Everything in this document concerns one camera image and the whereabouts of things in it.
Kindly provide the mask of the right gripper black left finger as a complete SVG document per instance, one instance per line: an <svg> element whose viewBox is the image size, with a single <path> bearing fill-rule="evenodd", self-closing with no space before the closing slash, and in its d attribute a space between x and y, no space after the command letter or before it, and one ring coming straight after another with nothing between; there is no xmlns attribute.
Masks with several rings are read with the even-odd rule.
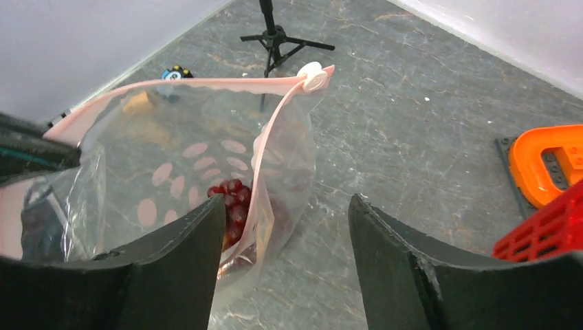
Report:
<svg viewBox="0 0 583 330"><path fill-rule="evenodd" d="M1 259L2 329L205 329L226 224L214 196L90 261Z"/></svg>

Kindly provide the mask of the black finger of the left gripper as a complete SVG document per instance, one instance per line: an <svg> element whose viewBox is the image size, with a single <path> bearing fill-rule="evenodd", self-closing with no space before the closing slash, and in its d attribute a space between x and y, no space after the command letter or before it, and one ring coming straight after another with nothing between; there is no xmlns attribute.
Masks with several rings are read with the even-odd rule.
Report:
<svg viewBox="0 0 583 330"><path fill-rule="evenodd" d="M81 149L44 136L48 126L1 114L1 181L20 182L80 166Z"/></svg>

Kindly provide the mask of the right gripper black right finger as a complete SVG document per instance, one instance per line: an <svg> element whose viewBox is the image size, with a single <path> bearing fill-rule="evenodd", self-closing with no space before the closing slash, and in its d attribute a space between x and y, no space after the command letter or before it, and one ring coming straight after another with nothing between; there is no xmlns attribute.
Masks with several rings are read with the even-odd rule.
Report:
<svg viewBox="0 0 583 330"><path fill-rule="evenodd" d="M512 263L439 241L351 198L369 329L581 329L582 254Z"/></svg>

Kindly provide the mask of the dark red grape bunch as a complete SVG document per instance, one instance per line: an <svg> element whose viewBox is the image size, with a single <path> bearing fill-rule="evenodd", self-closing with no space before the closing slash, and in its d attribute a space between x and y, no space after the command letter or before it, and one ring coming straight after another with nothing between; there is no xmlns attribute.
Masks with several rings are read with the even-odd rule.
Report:
<svg viewBox="0 0 583 330"><path fill-rule="evenodd" d="M239 242L248 220L252 189L240 179L227 179L207 189L207 197L214 195L223 195L226 215L225 232L231 231L237 238L236 243Z"/></svg>

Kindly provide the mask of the clear zip top bag pink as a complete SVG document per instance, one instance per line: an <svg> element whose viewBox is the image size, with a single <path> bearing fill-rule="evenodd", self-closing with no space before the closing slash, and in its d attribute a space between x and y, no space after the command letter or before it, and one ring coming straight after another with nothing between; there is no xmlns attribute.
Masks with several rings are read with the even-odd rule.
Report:
<svg viewBox="0 0 583 330"><path fill-rule="evenodd" d="M222 251L211 310L257 279L291 236L316 174L310 111L334 66L284 78L148 80L114 89L48 125L81 149L80 166L1 181L1 259L90 261L187 215L207 189L252 189L241 240ZM129 96L155 109L129 115Z"/></svg>

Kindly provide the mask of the orange fruit with leaf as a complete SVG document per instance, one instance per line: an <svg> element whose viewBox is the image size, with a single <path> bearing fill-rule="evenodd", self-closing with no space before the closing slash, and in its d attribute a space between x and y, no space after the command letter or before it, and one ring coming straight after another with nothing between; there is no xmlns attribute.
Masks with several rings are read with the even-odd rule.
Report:
<svg viewBox="0 0 583 330"><path fill-rule="evenodd" d="M225 252L237 242L237 237L233 236L231 231L225 233L223 237L222 251Z"/></svg>

